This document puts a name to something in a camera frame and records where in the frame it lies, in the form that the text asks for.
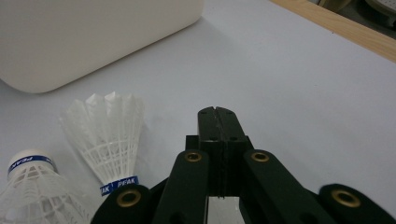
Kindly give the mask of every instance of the shuttlecock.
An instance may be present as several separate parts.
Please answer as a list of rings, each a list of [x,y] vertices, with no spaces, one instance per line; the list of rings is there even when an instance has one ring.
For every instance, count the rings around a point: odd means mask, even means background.
[[[8,185],[0,194],[0,223],[86,224],[91,207],[85,194],[55,173],[46,152],[27,149],[11,159]]]
[[[85,104],[76,100],[61,115],[69,142],[101,180],[102,195],[129,183],[134,175],[143,123],[143,102],[132,94],[94,94]]]

